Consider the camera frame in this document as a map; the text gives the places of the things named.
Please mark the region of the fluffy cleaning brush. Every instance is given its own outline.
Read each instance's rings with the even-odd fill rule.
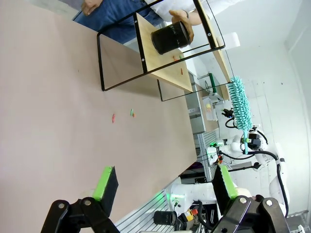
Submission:
[[[231,83],[228,84],[228,87],[236,126],[239,130],[243,131],[245,154],[247,154],[247,136],[249,130],[253,127],[253,123],[249,109],[249,102],[245,94],[244,84],[238,76],[234,76],[231,78]]]

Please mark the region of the black metal frame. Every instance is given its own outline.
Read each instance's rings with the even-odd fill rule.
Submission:
[[[198,46],[196,48],[193,48],[191,50],[188,50],[186,52],[189,52],[189,51],[192,51],[192,50],[195,50],[195,49],[198,49],[198,48],[201,48],[201,47],[204,47],[204,46],[207,46],[207,45],[210,45],[210,49],[209,50],[206,50],[206,51],[203,51],[203,52],[199,52],[199,53],[196,53],[194,55],[191,55],[191,56],[188,56],[188,57],[185,57],[185,58],[182,58],[180,60],[177,60],[177,61],[174,61],[174,62],[171,62],[171,63],[168,63],[166,65],[163,65],[161,67],[158,67],[158,68],[155,68],[153,70],[148,70],[147,69],[147,65],[146,65],[146,58],[144,56],[144,49],[143,49],[143,45],[142,45],[142,41],[141,41],[141,36],[140,36],[140,31],[139,31],[139,27],[138,27],[138,20],[137,20],[137,15],[136,13],[139,13],[140,11],[142,10],[145,10],[146,8],[148,7],[151,7],[159,2],[162,2],[163,0],[157,0],[157,1],[154,1],[153,3],[151,4],[148,4],[140,9],[138,9],[137,11],[123,17],[122,19],[120,19],[119,21],[117,21],[116,23],[114,24],[111,24],[111,25],[108,25],[107,27],[104,27],[103,29],[101,29],[98,34],[97,34],[97,50],[98,50],[98,63],[99,63],[99,70],[100,70],[100,78],[101,78],[101,85],[102,85],[102,91],[108,91],[108,90],[111,90],[117,86],[120,86],[124,83],[127,83],[127,82],[130,82],[132,80],[135,80],[137,78],[140,78],[142,76],[145,76],[147,74],[150,74],[150,73],[153,73],[157,70],[160,70],[160,69],[163,69],[163,68],[166,68],[166,67],[169,67],[169,66],[172,66],[172,65],[175,65],[179,62],[183,62],[187,59],[190,59],[190,58],[194,58],[196,56],[200,56],[202,54],[205,54],[205,53],[209,53],[209,52],[213,52],[213,51],[217,51],[217,50],[220,50],[220,49],[223,49],[225,47],[225,44],[223,46],[216,46],[216,42],[214,41],[214,38],[213,38],[213,35],[212,35],[212,32],[211,32],[211,28],[209,27],[208,23],[207,23],[207,20],[205,18],[205,13],[203,12],[202,8],[200,7],[200,2],[199,0],[193,0],[193,3],[198,11],[198,14],[201,18],[201,21],[202,21],[202,25],[204,27],[204,30],[206,32],[206,35],[207,35],[207,38],[208,38],[208,41],[209,41],[209,44],[205,44],[205,45],[202,45],[202,46]],[[134,26],[135,26],[135,29],[136,29],[136,36],[137,36],[137,42],[138,42],[138,48],[139,48],[139,53],[140,53],[140,60],[141,60],[141,66],[142,66],[142,69],[143,69],[143,73],[142,74],[139,74],[133,78],[130,78],[126,81],[123,81],[121,83],[118,83],[116,85],[113,85],[111,87],[108,87],[108,88],[105,88],[105,85],[104,85],[104,73],[103,73],[103,63],[102,63],[102,53],[101,53],[101,44],[100,44],[100,35],[103,34],[103,32],[105,32],[106,30],[108,30],[109,28],[113,27],[114,25],[117,25],[119,24],[120,22],[124,21],[125,19],[128,19],[130,17],[133,17],[134,18]],[[158,88],[159,88],[159,91],[160,91],[160,97],[161,97],[161,101],[167,101],[167,100],[163,100],[162,98],[162,92],[161,92],[161,87],[160,87],[160,82],[159,80],[157,80],[157,83],[158,83]]]

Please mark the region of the black cylinder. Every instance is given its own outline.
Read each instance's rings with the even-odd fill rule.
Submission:
[[[177,220],[177,213],[175,211],[155,211],[154,223],[156,225],[174,226]]]
[[[189,33],[182,21],[151,33],[151,40],[161,55],[190,44]]]

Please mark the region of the screw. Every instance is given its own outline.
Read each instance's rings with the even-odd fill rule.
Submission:
[[[91,205],[91,201],[85,200],[85,201],[84,201],[84,205]]]
[[[246,200],[245,198],[240,198],[240,202],[241,202],[242,204],[245,204],[245,203],[247,202],[247,200]]]
[[[271,200],[267,200],[267,201],[266,201],[266,204],[267,204],[268,206],[272,206],[272,201],[271,201]]]

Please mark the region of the beige tabletop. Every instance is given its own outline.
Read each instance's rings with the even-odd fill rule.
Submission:
[[[101,91],[96,32],[23,0],[1,1],[0,31],[0,232],[40,232],[51,203],[82,198],[105,166],[119,180],[117,221],[196,161],[184,97],[161,102],[149,77]],[[140,68],[123,52],[105,78]]]

